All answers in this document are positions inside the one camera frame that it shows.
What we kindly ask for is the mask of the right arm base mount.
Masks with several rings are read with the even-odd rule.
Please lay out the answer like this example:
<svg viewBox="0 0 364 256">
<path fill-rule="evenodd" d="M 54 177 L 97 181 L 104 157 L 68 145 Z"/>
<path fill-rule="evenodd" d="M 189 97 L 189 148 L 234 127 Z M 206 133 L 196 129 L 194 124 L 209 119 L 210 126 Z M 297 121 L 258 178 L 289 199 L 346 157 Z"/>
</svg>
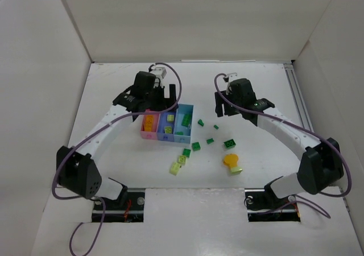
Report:
<svg viewBox="0 0 364 256">
<path fill-rule="evenodd" d="M 246 188 L 243 201 L 249 222 L 300 222 L 296 198 L 293 203 L 286 196 L 279 199 L 270 183 L 263 188 Z"/>
</svg>

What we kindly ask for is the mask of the pale green sloped lego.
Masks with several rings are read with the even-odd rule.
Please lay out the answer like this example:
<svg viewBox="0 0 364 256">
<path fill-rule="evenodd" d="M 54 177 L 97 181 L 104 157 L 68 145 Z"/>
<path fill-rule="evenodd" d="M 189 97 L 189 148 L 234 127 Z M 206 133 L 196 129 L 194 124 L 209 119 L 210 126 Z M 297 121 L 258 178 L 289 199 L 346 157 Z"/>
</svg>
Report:
<svg viewBox="0 0 364 256">
<path fill-rule="evenodd" d="M 165 127 L 164 127 L 164 133 L 165 133 L 165 134 L 172 134 L 172 133 L 173 133 L 173 128 L 172 128 L 172 126 L 165 126 Z"/>
</svg>

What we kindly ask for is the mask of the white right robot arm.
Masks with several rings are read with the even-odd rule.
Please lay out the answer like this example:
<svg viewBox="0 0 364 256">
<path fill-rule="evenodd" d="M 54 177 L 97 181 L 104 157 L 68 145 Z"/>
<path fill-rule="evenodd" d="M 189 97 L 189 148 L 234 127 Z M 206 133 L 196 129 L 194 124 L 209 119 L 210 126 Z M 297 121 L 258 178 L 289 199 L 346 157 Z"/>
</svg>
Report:
<svg viewBox="0 0 364 256">
<path fill-rule="evenodd" d="M 275 104 L 266 98 L 258 99 L 251 82 L 236 73 L 220 74 L 226 90 L 217 89 L 214 96 L 218 117 L 240 114 L 254 126 L 270 133 L 300 161 L 297 172 L 281 176 L 264 186 L 263 198 L 269 207 L 298 193 L 321 193 L 343 177 L 347 165 L 338 142 L 294 124 Z"/>
</svg>

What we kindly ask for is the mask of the lime sloped lego piece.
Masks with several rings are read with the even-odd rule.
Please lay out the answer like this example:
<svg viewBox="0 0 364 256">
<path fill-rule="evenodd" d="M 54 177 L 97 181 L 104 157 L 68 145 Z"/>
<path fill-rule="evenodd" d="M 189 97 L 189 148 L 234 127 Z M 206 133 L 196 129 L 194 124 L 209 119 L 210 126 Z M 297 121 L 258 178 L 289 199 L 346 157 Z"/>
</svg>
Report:
<svg viewBox="0 0 364 256">
<path fill-rule="evenodd" d="M 243 171 L 243 169 L 240 166 L 230 167 L 230 173 L 231 173 L 231 175 L 238 175 L 242 171 Z"/>
</svg>

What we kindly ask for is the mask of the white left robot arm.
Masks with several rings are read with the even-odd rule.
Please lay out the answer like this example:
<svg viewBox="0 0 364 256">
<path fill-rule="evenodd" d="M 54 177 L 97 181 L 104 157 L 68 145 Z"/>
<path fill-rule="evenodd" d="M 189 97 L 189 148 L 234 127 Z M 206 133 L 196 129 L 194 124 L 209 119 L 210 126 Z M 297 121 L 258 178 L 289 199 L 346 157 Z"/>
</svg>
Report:
<svg viewBox="0 0 364 256">
<path fill-rule="evenodd" d="M 102 120 L 81 142 L 72 147 L 60 147 L 52 186 L 60 185 L 75 193 L 76 198 L 102 197 L 121 204 L 127 187 L 102 176 L 97 164 L 113 140 L 138 116 L 156 115 L 177 108 L 180 95 L 174 84 L 169 86 L 169 97 L 164 96 L 166 74 L 164 67 L 138 72 L 134 83 L 113 100 Z"/>
</svg>

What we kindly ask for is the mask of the orange round lego piece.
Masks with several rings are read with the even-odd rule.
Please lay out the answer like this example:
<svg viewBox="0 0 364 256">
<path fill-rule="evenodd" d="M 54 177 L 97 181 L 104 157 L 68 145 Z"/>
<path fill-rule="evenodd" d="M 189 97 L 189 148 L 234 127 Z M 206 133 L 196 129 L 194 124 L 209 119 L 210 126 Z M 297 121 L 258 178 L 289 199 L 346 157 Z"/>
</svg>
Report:
<svg viewBox="0 0 364 256">
<path fill-rule="evenodd" d="M 236 154 L 227 154 L 223 158 L 223 164 L 228 166 L 229 168 L 238 166 L 239 157 Z"/>
</svg>

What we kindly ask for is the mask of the pale green lego block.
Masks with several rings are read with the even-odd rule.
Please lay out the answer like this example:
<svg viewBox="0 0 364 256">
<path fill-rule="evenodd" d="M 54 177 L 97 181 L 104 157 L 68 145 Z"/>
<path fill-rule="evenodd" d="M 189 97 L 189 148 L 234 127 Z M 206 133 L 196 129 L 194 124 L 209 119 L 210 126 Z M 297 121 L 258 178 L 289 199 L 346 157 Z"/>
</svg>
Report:
<svg viewBox="0 0 364 256">
<path fill-rule="evenodd" d="M 174 114 L 168 114 L 167 115 L 167 122 L 173 122 L 175 120 Z"/>
</svg>

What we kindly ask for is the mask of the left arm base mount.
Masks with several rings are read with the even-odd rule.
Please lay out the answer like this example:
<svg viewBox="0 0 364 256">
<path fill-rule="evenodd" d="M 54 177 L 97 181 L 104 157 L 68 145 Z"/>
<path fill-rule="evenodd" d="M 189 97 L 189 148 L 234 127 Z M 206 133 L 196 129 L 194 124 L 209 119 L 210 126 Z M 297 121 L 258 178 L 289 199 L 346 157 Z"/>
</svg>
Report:
<svg viewBox="0 0 364 256">
<path fill-rule="evenodd" d="M 103 198 L 102 202 L 95 201 L 92 209 L 92 222 L 104 223 L 139 223 L 144 220 L 144 204 L 146 190 L 144 188 L 127 188 L 123 186 L 121 198 L 111 200 Z"/>
</svg>

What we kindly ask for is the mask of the green lego plate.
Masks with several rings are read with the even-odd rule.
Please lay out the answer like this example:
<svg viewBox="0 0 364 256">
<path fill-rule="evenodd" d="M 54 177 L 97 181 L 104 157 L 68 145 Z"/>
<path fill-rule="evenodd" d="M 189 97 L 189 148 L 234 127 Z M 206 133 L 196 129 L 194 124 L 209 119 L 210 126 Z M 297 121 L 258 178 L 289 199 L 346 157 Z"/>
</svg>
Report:
<svg viewBox="0 0 364 256">
<path fill-rule="evenodd" d="M 188 127 L 191 124 L 191 120 L 192 120 L 192 115 L 191 114 L 185 114 L 183 116 L 181 125 L 184 127 Z"/>
</svg>

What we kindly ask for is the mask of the yellow rectangular lego brick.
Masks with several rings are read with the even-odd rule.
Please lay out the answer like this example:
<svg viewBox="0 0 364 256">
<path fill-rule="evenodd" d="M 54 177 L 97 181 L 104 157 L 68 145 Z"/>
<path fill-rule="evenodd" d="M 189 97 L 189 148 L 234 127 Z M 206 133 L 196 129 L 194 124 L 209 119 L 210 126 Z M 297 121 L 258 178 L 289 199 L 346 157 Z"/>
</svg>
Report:
<svg viewBox="0 0 364 256">
<path fill-rule="evenodd" d="M 153 115 L 146 115 L 144 120 L 144 131 L 152 132 L 154 125 L 154 116 Z"/>
</svg>

